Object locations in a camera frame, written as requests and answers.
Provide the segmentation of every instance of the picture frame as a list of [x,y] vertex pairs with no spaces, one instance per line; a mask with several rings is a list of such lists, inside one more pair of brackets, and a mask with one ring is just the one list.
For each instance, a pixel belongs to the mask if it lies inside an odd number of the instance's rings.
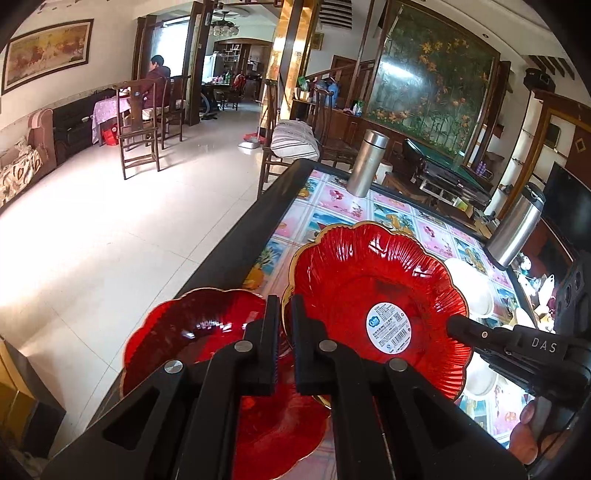
[[323,33],[314,33],[310,40],[310,48],[312,50],[322,50],[322,41],[324,40]]
[[89,62],[94,19],[39,28],[10,39],[2,69],[2,95],[51,73]]

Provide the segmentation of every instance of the refrigerator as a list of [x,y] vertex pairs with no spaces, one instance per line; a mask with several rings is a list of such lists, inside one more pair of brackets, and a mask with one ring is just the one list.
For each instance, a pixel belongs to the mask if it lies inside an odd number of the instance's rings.
[[202,82],[208,82],[212,77],[219,77],[223,74],[223,57],[219,53],[205,55],[203,61]]

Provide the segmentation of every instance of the white plate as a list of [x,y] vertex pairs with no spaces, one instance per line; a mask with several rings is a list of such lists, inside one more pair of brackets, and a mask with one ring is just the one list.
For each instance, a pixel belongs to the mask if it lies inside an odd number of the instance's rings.
[[452,276],[453,284],[468,303],[468,316],[473,319],[490,317],[494,302],[488,277],[458,258],[448,258],[445,266]]

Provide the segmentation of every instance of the striped cushion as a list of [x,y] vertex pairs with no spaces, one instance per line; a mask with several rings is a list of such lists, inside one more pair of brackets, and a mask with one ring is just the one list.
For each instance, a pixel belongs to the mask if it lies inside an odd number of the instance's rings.
[[280,120],[273,131],[271,150],[279,158],[318,160],[320,151],[312,128],[296,120]]

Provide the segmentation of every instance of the maroon jacket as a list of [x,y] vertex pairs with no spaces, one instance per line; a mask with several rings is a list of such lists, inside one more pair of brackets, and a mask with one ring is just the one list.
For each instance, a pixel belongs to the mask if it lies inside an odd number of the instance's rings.
[[[165,66],[156,67],[151,72],[148,72],[146,79],[156,80],[156,107],[162,106],[162,97],[164,96],[164,86],[166,79],[170,76],[170,69]],[[144,92],[146,100],[144,101],[144,108],[152,108],[154,106],[154,98],[152,94],[153,90],[151,86],[146,87]]]

